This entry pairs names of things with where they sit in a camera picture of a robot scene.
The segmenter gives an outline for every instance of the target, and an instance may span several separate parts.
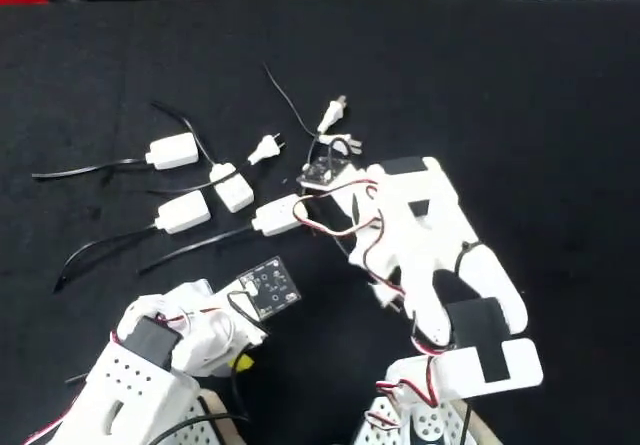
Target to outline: black table surface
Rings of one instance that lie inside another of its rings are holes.
[[[0,436],[20,443],[77,390],[138,295],[207,278],[221,287],[280,255],[303,300],[268,321],[240,388],[252,443],[347,443],[374,381],[413,354],[408,324],[379,309],[333,242],[297,229],[180,258],[151,258],[246,223],[213,194],[206,225],[148,238],[51,289],[84,242],[147,225],[146,186],[200,183],[198,165],[34,183],[54,171],[142,157],[180,131],[150,99],[189,112],[220,160],[265,133],[282,155],[246,173],[261,204],[296,190],[303,117],[349,97],[336,126],[365,163],[437,157],[479,236],[529,311],[537,388],[475,407],[507,443],[632,443],[640,209],[640,1],[220,0],[0,9]]]

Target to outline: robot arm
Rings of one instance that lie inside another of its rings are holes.
[[[366,181],[375,182],[375,193],[367,193]],[[301,183],[315,188],[304,177]],[[379,226],[356,231],[349,262],[376,278],[372,287],[382,305],[401,296],[407,317],[435,348],[447,347],[451,340],[449,316],[433,288],[436,270],[456,273],[483,298],[495,297],[511,334],[525,329],[522,298],[495,254],[479,242],[436,159],[399,159],[366,171],[349,165],[331,186],[343,187],[331,195],[354,223],[371,216],[383,222],[382,232]],[[401,291],[384,284],[396,268],[402,274]]]
[[[228,298],[234,293],[237,307]],[[238,280],[216,294],[200,280],[132,303],[49,444],[148,445],[195,415],[193,376],[226,367],[265,337],[236,310],[259,320],[244,293]],[[218,443],[213,431],[207,443]]]
[[[313,188],[304,178],[301,183]],[[349,261],[371,274],[383,306],[402,300],[412,335],[419,331],[429,342],[423,347],[414,341],[421,355],[396,361],[378,382],[386,397],[366,412],[368,419],[376,417],[372,429],[397,434],[391,440],[398,443],[413,443],[413,436],[437,441],[452,423],[443,417],[455,414],[449,401],[542,381],[533,342],[511,339],[526,327],[524,302],[495,254],[479,242],[435,159],[400,159],[366,171],[349,165],[331,187],[323,190],[354,222],[357,240]],[[358,226],[372,216],[378,221]],[[397,268],[401,279],[391,283]],[[458,275],[482,298],[445,306],[433,287],[440,269]],[[391,406],[393,419],[386,415]],[[367,443],[372,429],[365,425],[355,443]],[[454,435],[444,443],[456,443]]]

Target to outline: black cable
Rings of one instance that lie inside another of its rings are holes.
[[[218,185],[219,183],[222,182],[226,182],[227,180],[229,180],[231,177],[236,176],[238,173],[246,170],[247,168],[251,167],[251,162],[244,162],[242,165],[240,165],[238,168],[236,168],[233,172],[225,175],[222,178],[219,178],[217,180],[214,180],[213,182],[207,182],[207,183],[201,183],[200,185],[196,185],[194,187],[187,187],[187,188],[150,188],[148,190],[145,190],[146,193],[151,193],[153,195],[181,195],[183,193],[189,193],[189,192],[195,192],[196,190],[202,190],[208,187],[213,187],[215,185]]]
[[[173,260],[180,255],[184,255],[185,253],[192,252],[193,250],[197,250],[199,248],[205,247],[207,245],[213,245],[214,243],[218,243],[227,238],[234,237],[236,235],[240,235],[241,233],[247,232],[249,230],[253,230],[251,225],[246,225],[244,227],[236,228],[235,230],[230,230],[228,232],[220,233],[211,238],[207,238],[206,240],[202,240],[201,242],[192,243],[191,245],[187,245],[186,247],[179,248],[178,250],[174,250],[171,253],[167,253],[166,255],[160,257],[154,262],[145,265],[141,269],[138,270],[138,275],[144,275],[145,273],[150,272],[154,268],[159,267],[160,265]]]
[[[81,373],[80,375],[76,375],[75,377],[67,378],[64,381],[64,384],[70,387],[72,385],[76,385],[78,383],[84,382],[88,376],[89,376],[89,372]]]
[[[60,275],[58,275],[58,280],[56,281],[56,284],[53,287],[53,293],[58,293],[58,292],[62,291],[62,289],[64,288],[65,283],[67,283],[67,278],[68,278],[67,275],[66,275],[67,269],[71,266],[71,264],[80,255],[82,255],[87,250],[89,250],[91,248],[94,248],[94,247],[96,247],[98,245],[106,245],[107,243],[117,242],[117,241],[123,240],[125,238],[133,238],[133,237],[136,237],[136,236],[144,235],[144,234],[147,234],[147,233],[149,233],[149,232],[151,232],[153,230],[157,230],[157,228],[156,228],[154,223],[152,223],[151,225],[143,228],[142,230],[136,230],[134,232],[128,232],[128,233],[121,233],[120,235],[114,235],[113,237],[103,238],[102,240],[95,240],[93,242],[89,242],[89,243],[83,245],[78,250],[73,252],[69,256],[69,258],[67,258],[67,261],[64,262],[64,265],[62,266],[62,270],[60,271]]]
[[[174,120],[182,123],[186,127],[186,129],[189,130],[193,135],[193,138],[196,141],[198,148],[200,149],[202,154],[205,156],[205,158],[209,160],[209,163],[211,165],[215,165],[216,162],[214,162],[213,158],[211,158],[211,155],[209,154],[206,147],[204,146],[204,143],[198,136],[195,128],[193,128],[191,121],[187,118],[187,116],[183,112],[181,112],[177,108],[172,107],[171,105],[167,105],[166,103],[160,102],[158,100],[152,100],[151,106],[156,110],[158,110],[159,112],[162,112],[165,115],[173,118]]]
[[[460,444],[464,445],[464,442],[467,441],[467,432],[469,431],[469,422],[471,421],[471,404],[469,400],[467,400],[467,411],[464,412],[464,422],[462,424],[462,435],[460,435]]]
[[[192,418],[187,418],[186,420],[183,420],[182,422],[162,432],[156,438],[151,440],[148,445],[159,445],[163,440],[169,438],[174,433],[179,432],[183,428],[188,427],[190,425],[195,425],[196,423],[201,423],[201,422],[208,422],[210,420],[223,420],[225,418],[228,418],[231,420],[249,421],[247,417],[234,415],[232,413],[208,413],[206,415],[200,415],[199,417],[192,417]]]
[[[262,333],[266,333],[268,335],[269,332],[267,332],[267,330],[262,326],[262,324],[260,322],[258,322],[251,315],[249,315],[247,312],[245,312],[242,309],[242,307],[240,305],[238,305],[234,300],[231,300],[231,297],[235,296],[235,295],[245,295],[249,299],[249,301],[251,301],[251,296],[249,295],[249,292],[246,292],[244,290],[234,290],[232,292],[229,292],[227,294],[227,300],[229,301],[229,306],[231,308],[233,308],[238,313],[238,315],[242,316],[251,325],[256,327]]]
[[[264,67],[264,71],[267,72],[267,76],[269,77],[269,80],[271,80],[271,83],[273,84],[273,86],[276,87],[276,90],[280,92],[280,95],[282,95],[282,98],[284,98],[285,101],[289,104],[289,108],[291,108],[291,110],[293,111],[293,114],[296,116],[296,119],[298,120],[298,123],[300,124],[300,126],[304,129],[305,132],[307,132],[309,136],[315,137],[316,134],[313,133],[311,129],[309,129],[309,127],[307,127],[307,125],[304,123],[304,120],[302,120],[302,117],[300,116],[298,109],[293,104],[293,102],[291,101],[287,93],[282,89],[280,84],[278,84],[275,77],[271,73],[271,70],[269,70],[269,66],[265,62],[262,62],[262,66]]]
[[[242,396],[240,395],[240,390],[238,390],[238,364],[240,363],[240,359],[242,356],[247,353],[247,351],[252,347],[251,343],[247,343],[242,349],[240,353],[236,356],[233,364],[231,365],[231,393],[233,394],[233,399],[236,402],[238,409],[240,410],[240,415],[243,417],[247,417],[249,419],[249,413],[247,412],[246,407],[244,406],[244,401],[242,400]]]
[[[90,172],[97,172],[98,170],[105,170],[109,168],[117,168],[122,165],[140,165],[147,163],[144,158],[125,158],[123,160],[116,160],[113,162],[101,163],[99,165],[90,165],[88,167],[76,168],[75,170],[65,170],[63,172],[52,173],[32,173],[31,178],[38,181],[44,180],[56,180],[58,178],[75,177],[76,175],[82,175]]]

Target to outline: white power plug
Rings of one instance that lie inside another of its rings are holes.
[[[211,218],[207,202],[200,190],[161,205],[155,225],[159,230],[174,234],[195,227]]]
[[[212,183],[233,175],[213,187],[231,213],[236,213],[254,200],[251,186],[240,173],[233,174],[235,171],[236,167],[232,163],[216,163],[209,174],[209,180]]]
[[[156,170],[180,167],[198,161],[198,145],[192,133],[181,133],[151,142],[145,155],[149,165]]]
[[[254,230],[259,230],[265,237],[286,232],[300,225],[293,215],[293,207],[299,217],[306,218],[307,209],[302,203],[298,203],[300,197],[296,194],[269,202],[256,209],[256,218],[251,221]]]

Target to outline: cable connector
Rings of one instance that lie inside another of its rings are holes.
[[[236,171],[236,167],[232,163],[216,163],[211,168],[209,180],[216,183],[214,189],[220,200],[224,203],[231,213],[236,213],[247,205],[253,203],[253,190],[247,183],[245,178]]]
[[[192,133],[181,133],[151,142],[145,155],[156,170],[167,170],[198,161],[198,145]]]
[[[362,153],[362,142],[353,139],[350,133],[318,135],[318,142],[332,147],[336,152],[340,152],[343,155],[360,155]]]
[[[293,214],[296,207],[298,217],[307,218],[307,209],[300,202],[295,193],[279,198],[256,209],[256,218],[251,221],[255,230],[259,230],[265,237],[277,235],[300,225]]]
[[[284,142],[278,140],[279,137],[279,133],[276,133],[275,135],[265,135],[264,137],[262,137],[262,140],[260,140],[260,143],[258,144],[256,149],[247,158],[249,163],[251,165],[255,165],[265,158],[280,155],[280,150],[282,149],[282,147],[284,147]]]
[[[340,95],[336,100],[329,103],[329,108],[324,112],[324,117],[322,117],[322,121],[320,125],[318,125],[318,133],[320,135],[326,133],[329,127],[344,117],[344,109],[346,106],[347,97],[344,95]]]
[[[195,227],[211,218],[202,192],[197,190],[174,198],[158,208],[155,225],[159,230],[174,234]]]

